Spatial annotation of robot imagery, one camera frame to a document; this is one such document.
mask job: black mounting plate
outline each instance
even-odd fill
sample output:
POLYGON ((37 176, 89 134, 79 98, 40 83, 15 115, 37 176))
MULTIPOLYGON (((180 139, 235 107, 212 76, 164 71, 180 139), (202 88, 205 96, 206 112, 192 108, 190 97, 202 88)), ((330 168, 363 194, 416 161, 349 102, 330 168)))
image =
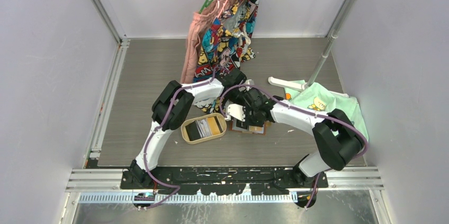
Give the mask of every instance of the black mounting plate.
MULTIPOLYGON (((312 182, 300 185, 293 179, 291 167, 157 167, 151 173, 160 181, 180 185, 178 194, 195 195, 199 189, 203 195, 241 194, 249 184, 252 195, 288 194, 290 188, 310 188, 312 182)), ((326 174, 318 181, 319 188, 328 187, 326 174)), ((124 171, 120 188, 123 190, 153 189, 154 183, 143 187, 124 171)), ((157 185, 161 194, 172 189, 157 185)))

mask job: aluminum frame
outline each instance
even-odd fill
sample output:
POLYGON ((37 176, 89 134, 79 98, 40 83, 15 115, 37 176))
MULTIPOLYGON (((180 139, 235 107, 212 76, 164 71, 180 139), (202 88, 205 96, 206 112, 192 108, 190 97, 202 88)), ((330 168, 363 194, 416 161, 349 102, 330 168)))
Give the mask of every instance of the aluminum frame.
POLYGON ((122 73, 129 43, 130 41, 128 39, 123 39, 115 54, 114 62, 109 73, 107 86, 105 92, 103 93, 102 105, 95 120, 95 128, 91 138, 91 145, 88 149, 89 158, 91 159, 98 159, 100 157, 101 146, 106 133, 109 116, 111 115, 112 104, 114 103, 114 98, 119 85, 120 75, 122 73))
MULTIPOLYGON (((134 202, 134 196, 141 192, 154 194, 148 190, 122 190, 120 183, 124 169, 73 169, 66 188, 66 205, 62 213, 61 222, 71 223, 74 219, 76 208, 80 203, 123 203, 134 202)), ((375 214, 380 224, 390 224, 387 207, 384 202, 384 186, 376 167, 345 167, 342 171, 326 172, 329 188, 321 188, 320 191, 364 190, 369 191, 373 201, 375 214)), ((197 195, 175 195, 166 204, 171 203, 285 203, 297 200, 296 192, 309 192, 310 188, 289 189, 286 195, 251 195, 249 184, 240 195, 209 196, 198 193, 197 195)), ((158 202, 164 195, 156 195, 154 201, 158 202)))
POLYGON ((99 12, 101 18, 103 19, 103 21, 106 24, 107 28, 111 32, 112 36, 114 36, 115 41, 117 43, 120 43, 122 41, 122 39, 120 38, 120 35, 119 35, 117 29, 115 28, 114 24, 112 23, 111 18, 107 14, 106 9, 104 8, 101 0, 91 0, 91 1, 94 4, 94 6, 97 9, 97 11, 99 12))

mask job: white wall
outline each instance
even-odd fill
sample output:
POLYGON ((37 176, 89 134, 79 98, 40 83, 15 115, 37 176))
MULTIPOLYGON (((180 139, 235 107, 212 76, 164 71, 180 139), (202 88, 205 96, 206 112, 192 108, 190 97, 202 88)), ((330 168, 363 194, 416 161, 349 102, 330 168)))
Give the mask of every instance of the white wall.
POLYGON ((0 223, 55 223, 116 43, 90 0, 1 0, 0 223))
POLYGON ((334 48, 398 224, 449 217, 448 15, 447 0, 359 0, 334 48))
MULTIPOLYGON (((185 37, 204 0, 102 0, 130 38, 185 37)), ((343 0, 260 0, 255 37, 325 36, 343 0)))

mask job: metal pole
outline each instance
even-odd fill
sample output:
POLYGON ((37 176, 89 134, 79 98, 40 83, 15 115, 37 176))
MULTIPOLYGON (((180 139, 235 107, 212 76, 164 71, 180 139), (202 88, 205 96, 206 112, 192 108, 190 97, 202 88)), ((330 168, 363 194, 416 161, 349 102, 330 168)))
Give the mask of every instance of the metal pole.
POLYGON ((330 33, 329 40, 327 42, 326 47, 324 48, 324 51, 321 53, 321 57, 315 66, 315 69, 313 70, 312 75, 310 76, 310 79, 307 81, 306 87, 311 86, 315 79, 317 79, 318 73, 320 72, 324 62, 326 61, 327 57, 329 56, 329 53, 332 49, 332 46, 334 44, 335 39, 338 38, 338 32, 340 31, 340 28, 342 27, 343 23, 345 22, 345 19, 348 16, 349 11, 351 10, 352 6, 354 5, 355 0, 348 0, 346 3, 346 6, 342 7, 342 10, 340 12, 340 16, 338 20, 336 20, 334 29, 330 33))
POLYGON ((340 31, 340 28, 342 27, 343 22, 347 18, 349 10, 351 10, 354 2, 355 2, 355 0, 348 0, 347 5, 342 10, 341 18, 338 21, 338 24, 335 25, 335 28, 332 31, 332 33, 330 34, 327 45, 324 48, 324 51, 321 53, 321 57, 320 57, 317 65, 315 66, 315 69, 313 70, 312 75, 310 76, 309 80, 307 81, 307 87, 311 86, 315 82, 315 79, 317 79, 318 73, 320 72, 324 62, 326 61, 327 57, 329 56, 329 53, 332 49, 334 41, 335 41, 335 39, 338 38, 338 32, 340 31))
POLYGON ((334 31, 335 26, 340 24, 340 21, 342 19, 342 14, 344 9, 346 8, 347 4, 348 4, 349 0, 345 0, 342 4, 342 6, 340 7, 340 9, 338 10, 337 16, 335 17, 331 27, 329 28, 329 31, 327 32, 327 38, 330 38, 330 35, 332 34, 332 32, 334 31))

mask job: wood grain floor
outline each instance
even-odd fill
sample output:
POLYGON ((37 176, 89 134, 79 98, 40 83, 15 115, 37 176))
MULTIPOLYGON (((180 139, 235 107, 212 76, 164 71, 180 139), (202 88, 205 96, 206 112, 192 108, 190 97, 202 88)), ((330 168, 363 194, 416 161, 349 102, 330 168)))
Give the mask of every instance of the wood grain floor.
MULTIPOLYGON (((242 71, 258 86, 274 95, 283 89, 268 84, 274 76, 285 80, 306 79, 326 44, 323 38, 253 39, 256 58, 242 64, 242 71)), ((185 40, 132 40, 125 57, 111 116, 103 141, 99 166, 128 166, 143 147, 151 123, 151 106, 170 80, 179 80, 185 40)), ((317 82, 330 91, 342 92, 332 57, 317 82)), ((188 119, 202 116, 192 107, 188 119)), ((274 124, 265 136, 228 131, 221 139, 188 145, 175 131, 159 158, 160 166, 271 166, 296 164, 314 152, 313 137, 274 124)), ((351 162, 364 165, 363 159, 351 162)))

